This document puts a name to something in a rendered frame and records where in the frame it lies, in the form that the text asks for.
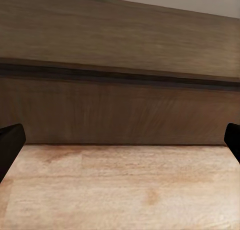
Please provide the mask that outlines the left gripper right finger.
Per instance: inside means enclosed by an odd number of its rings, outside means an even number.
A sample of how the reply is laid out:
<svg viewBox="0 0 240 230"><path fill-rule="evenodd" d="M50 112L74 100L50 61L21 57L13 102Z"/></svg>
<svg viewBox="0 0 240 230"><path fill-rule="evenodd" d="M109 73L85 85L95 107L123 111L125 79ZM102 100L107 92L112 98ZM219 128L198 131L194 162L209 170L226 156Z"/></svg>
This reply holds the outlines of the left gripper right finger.
<svg viewBox="0 0 240 230"><path fill-rule="evenodd" d="M225 131L224 141L240 163L240 125L229 123Z"/></svg>

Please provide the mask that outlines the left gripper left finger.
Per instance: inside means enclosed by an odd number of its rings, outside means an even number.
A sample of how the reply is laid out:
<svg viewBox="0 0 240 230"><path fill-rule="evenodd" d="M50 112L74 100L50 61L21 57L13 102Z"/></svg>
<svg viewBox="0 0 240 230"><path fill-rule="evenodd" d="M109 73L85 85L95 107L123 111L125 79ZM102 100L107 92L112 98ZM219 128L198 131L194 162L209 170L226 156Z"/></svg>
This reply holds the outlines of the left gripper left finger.
<svg viewBox="0 0 240 230"><path fill-rule="evenodd" d="M0 183L26 143L22 124L0 129Z"/></svg>

